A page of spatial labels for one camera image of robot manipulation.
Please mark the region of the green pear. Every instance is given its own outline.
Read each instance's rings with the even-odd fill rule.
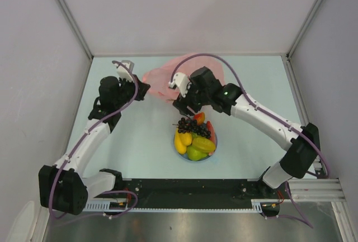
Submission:
[[[193,147],[192,145],[186,148],[186,153],[188,158],[192,161],[198,161],[204,157],[207,157],[207,153],[203,153],[202,151],[198,150],[197,148]]]

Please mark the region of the purple cable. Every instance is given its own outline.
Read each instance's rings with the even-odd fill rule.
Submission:
[[[114,116],[114,115],[117,115],[118,113],[120,113],[121,111],[123,111],[124,109],[126,109],[134,100],[135,100],[135,97],[138,93],[138,83],[135,79],[135,77],[133,76],[132,72],[124,65],[122,64],[121,62],[119,61],[116,61],[116,60],[113,60],[112,61],[113,64],[118,64],[119,66],[123,67],[130,75],[130,77],[132,78],[133,82],[134,82],[134,85],[135,85],[135,91],[134,91],[134,95],[133,97],[130,99],[130,101],[128,103],[126,103],[125,105],[123,105],[122,107],[120,107],[117,111],[113,112],[113,113],[110,113],[109,115],[105,116],[104,118],[100,119],[99,121],[97,121],[95,124],[93,124],[93,126],[91,126],[89,129],[88,129],[88,133],[84,133],[82,135],[82,137],[78,140],[78,142],[76,143],[76,145],[73,147],[73,149],[71,150],[71,152],[69,153],[68,155],[68,158],[71,159],[71,157],[74,155],[74,153],[77,151],[78,147],[80,146],[80,144],[83,142],[83,140],[86,138],[87,135],[89,135],[91,133],[91,131],[96,127],[98,126],[100,123],[102,123],[104,120],[107,120],[108,118]],[[66,166],[66,164],[68,163],[67,160],[65,160],[63,162],[63,164],[61,165],[61,167],[59,168],[59,170],[57,171],[57,174],[55,176],[55,179],[54,179],[54,182],[52,184],[52,187],[51,187],[51,191],[50,191],[50,198],[49,198],[49,211],[50,211],[50,216],[51,218],[54,218],[56,220],[59,220],[61,219],[63,216],[66,215],[66,213],[63,213],[61,214],[60,216],[56,216],[54,211],[53,211],[53,208],[52,208],[52,204],[53,204],[53,201],[54,201],[54,193],[55,193],[55,189],[56,189],[56,185],[57,185],[57,182],[58,182],[58,179],[60,177],[60,174],[61,172],[63,171],[64,167]]]
[[[307,217],[303,214],[303,212],[301,211],[300,207],[297,205],[297,203],[293,200],[292,195],[291,195],[291,190],[289,187],[289,183],[285,182],[285,190],[287,192],[287,195],[290,197],[290,200],[292,202],[292,204],[294,205],[294,207],[296,208],[297,212],[299,213],[299,215],[301,215],[302,219],[295,217],[295,216],[290,216],[290,215],[277,215],[277,216],[272,216],[272,217],[267,217],[265,216],[264,213],[262,213],[265,217],[265,219],[278,219],[278,218],[287,218],[287,219],[293,219],[293,220],[298,220],[300,222],[303,222],[304,224],[308,225],[309,227],[311,227],[313,229],[313,225],[309,222],[309,220],[307,219]]]
[[[269,117],[275,119],[277,122],[281,123],[282,125],[284,125],[285,127],[287,127],[288,129],[291,129],[291,131],[293,131],[294,133],[296,133],[297,135],[299,135],[300,137],[302,137],[306,142],[308,142],[308,144],[310,146],[312,146],[312,148],[316,151],[316,153],[319,155],[321,161],[322,161],[322,164],[323,166],[326,168],[326,176],[324,178],[329,178],[329,175],[331,173],[331,169],[326,161],[326,158],[323,156],[323,154],[321,153],[321,151],[317,148],[317,146],[308,138],[306,137],[304,134],[302,134],[299,130],[295,129],[294,127],[291,127],[290,124],[288,124],[287,122],[283,121],[282,119],[278,118],[277,116],[273,115],[272,113],[266,111],[265,109],[261,108],[260,106],[259,107],[256,107],[256,104],[249,98],[249,96],[247,95],[240,79],[239,79],[239,76],[237,75],[237,73],[235,72],[235,70],[231,67],[231,65],[226,61],[224,60],[223,58],[217,56],[217,55],[214,55],[214,54],[210,54],[210,53],[200,53],[200,54],[195,54],[195,55],[191,55],[189,57],[187,57],[186,59],[182,60],[173,70],[173,73],[172,73],[172,76],[171,76],[171,82],[173,81],[173,78],[174,78],[174,75],[175,75],[175,72],[179,69],[179,67],[187,62],[188,60],[192,59],[192,58],[196,58],[197,56],[210,56],[212,58],[216,58],[218,60],[220,60],[222,63],[224,63],[230,70],[231,72],[233,73],[233,75],[235,76],[235,79],[237,81],[237,83],[239,84],[239,86],[241,87],[241,90],[242,90],[242,93],[245,97],[245,99],[248,101],[248,103],[253,106],[254,108],[256,108],[257,110],[263,112],[264,114],[268,115]]]
[[[132,191],[126,191],[126,190],[123,190],[123,191],[108,191],[108,192],[104,192],[104,193],[102,193],[102,194],[113,194],[113,193],[129,193],[129,194],[131,194],[132,196],[134,196],[135,202],[134,202],[134,204],[133,204],[131,207],[127,208],[125,211],[121,212],[121,213],[118,214],[118,215],[113,215],[113,216],[111,216],[111,215],[105,214],[105,212],[104,212],[104,213],[90,213],[90,214],[87,214],[87,215],[83,215],[83,216],[81,216],[81,217],[76,217],[75,219],[72,219],[72,220],[69,220],[69,221],[67,221],[67,222],[64,222],[63,224],[56,225],[55,227],[61,227],[61,226],[64,226],[64,225],[67,225],[67,224],[71,224],[71,223],[76,222],[76,221],[78,221],[78,220],[85,219],[85,218],[92,217],[92,216],[105,216],[105,217],[108,217],[108,218],[111,217],[111,219],[113,219],[113,218],[118,218],[118,217],[121,217],[121,216],[127,214],[127,213],[128,213],[130,210],[132,210],[132,209],[136,206],[136,204],[138,203],[138,196],[137,196],[134,192],[132,192]]]

